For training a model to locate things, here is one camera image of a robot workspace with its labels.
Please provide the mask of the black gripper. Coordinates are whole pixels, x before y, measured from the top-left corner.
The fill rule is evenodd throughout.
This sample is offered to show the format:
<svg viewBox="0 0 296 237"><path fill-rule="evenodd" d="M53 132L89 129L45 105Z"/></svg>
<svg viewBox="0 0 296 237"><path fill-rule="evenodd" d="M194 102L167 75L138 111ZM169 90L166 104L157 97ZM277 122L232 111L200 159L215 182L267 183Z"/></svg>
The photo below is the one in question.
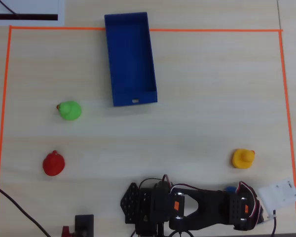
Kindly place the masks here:
<svg viewBox="0 0 296 237"><path fill-rule="evenodd" d="M232 194L229 208L229 224L235 230L252 230L264 222L263 208L252 193Z"/></svg>

